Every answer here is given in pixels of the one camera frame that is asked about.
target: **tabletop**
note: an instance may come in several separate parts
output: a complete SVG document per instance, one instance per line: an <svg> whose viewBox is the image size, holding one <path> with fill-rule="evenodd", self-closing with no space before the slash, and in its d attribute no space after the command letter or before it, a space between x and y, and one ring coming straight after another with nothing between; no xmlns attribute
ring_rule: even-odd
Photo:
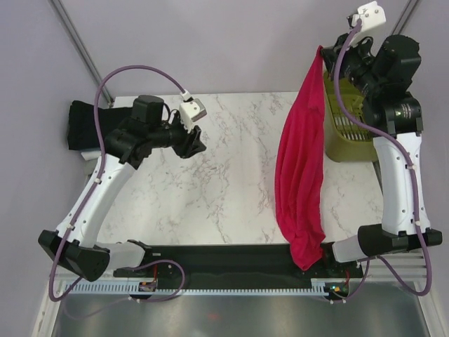
<svg viewBox="0 0 449 337"><path fill-rule="evenodd" d="M112 205L98 241L164 244L286 242L274 213L274 169L284 122L297 93L195 95L208 110L199 121L207 150L180 159L154 150ZM161 96L171 109L177 95ZM118 97L115 107L135 97ZM321 222L326 240L380 223L382 193L371 163L324 156Z"/></svg>

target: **red fabric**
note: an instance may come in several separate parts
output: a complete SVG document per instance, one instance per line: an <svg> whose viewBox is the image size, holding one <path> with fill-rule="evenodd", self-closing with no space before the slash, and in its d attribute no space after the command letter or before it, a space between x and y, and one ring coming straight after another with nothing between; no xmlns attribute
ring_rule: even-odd
<svg viewBox="0 0 449 337"><path fill-rule="evenodd" d="M274 177L276 219L302 270L321 258L320 243L326 237L320 219L325 114L321 48L287 116Z"/></svg>

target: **white wall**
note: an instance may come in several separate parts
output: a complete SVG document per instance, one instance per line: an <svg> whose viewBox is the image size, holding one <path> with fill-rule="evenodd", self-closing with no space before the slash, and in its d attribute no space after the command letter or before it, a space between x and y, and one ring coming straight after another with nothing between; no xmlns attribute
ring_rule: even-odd
<svg viewBox="0 0 449 337"><path fill-rule="evenodd" d="M443 232L443 246L431 249L434 285L449 321L449 2L422 1L404 35L420 43L422 64L410 89L424 117L422 180L432 227Z"/></svg>
<svg viewBox="0 0 449 337"><path fill-rule="evenodd" d="M37 238L83 185L69 104L91 102L95 86L47 0L4 1L0 45L0 335L25 337L51 266Z"/></svg>
<svg viewBox="0 0 449 337"><path fill-rule="evenodd" d="M159 67L192 93L297 91L319 44L369 0L62 0L102 76ZM407 0L379 0L392 30ZM176 93L154 74L120 74L113 95Z"/></svg>

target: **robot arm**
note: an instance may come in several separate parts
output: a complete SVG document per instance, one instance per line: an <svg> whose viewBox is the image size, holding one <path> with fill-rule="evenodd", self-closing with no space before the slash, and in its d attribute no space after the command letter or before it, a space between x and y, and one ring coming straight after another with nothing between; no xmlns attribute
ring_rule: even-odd
<svg viewBox="0 0 449 337"><path fill-rule="evenodd" d="M96 175L92 175L56 231L44 230L39 237L40 245L54 259L72 217L85 196L91 193L59 260L59 265L88 281L95 281L105 270L137 267L144 258L145 245L140 242L97 242L98 232L112 203L143 159L158 147L172 147L181 158L190 158L206 149L200 141L201 129L194 125L206 115L206 109L199 100L182 103L171 123L162 121L163 108L164 101L155 96L141 95L135 99L131 116L105 138L107 154L102 180L97 181ZM94 173L100 169L102 160L98 159Z"/></svg>
<svg viewBox="0 0 449 337"><path fill-rule="evenodd" d="M420 205L420 229L427 246L441 244L441 232L432 230L422 200L420 145L422 112L418 101L407 91L420 66L416 41L402 35L387 37L377 55L370 50L373 38L367 31L385 22L383 10L374 1L348 18L353 27L362 21L361 32L345 52L339 78L347 78L365 96L363 122L394 137L413 158ZM321 51L331 78L337 57L348 34L333 47ZM389 139L373 135L382 172L384 213L382 224L362 226L354 237L335 242L333 255L338 262L349 262L396 251L420 248L413 216L413 189L406 158Z"/></svg>

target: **olive green container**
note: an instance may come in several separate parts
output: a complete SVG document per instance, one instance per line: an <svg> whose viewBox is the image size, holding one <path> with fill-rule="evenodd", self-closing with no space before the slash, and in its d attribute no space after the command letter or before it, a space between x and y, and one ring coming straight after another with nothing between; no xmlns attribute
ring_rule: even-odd
<svg viewBox="0 0 449 337"><path fill-rule="evenodd" d="M377 161L377 153L370 132L348 120L338 106L333 82L328 73L323 75L326 117L324 120L324 143L329 159L341 161ZM344 106L359 121L363 121L363 96L346 79L340 80L340 93Z"/></svg>

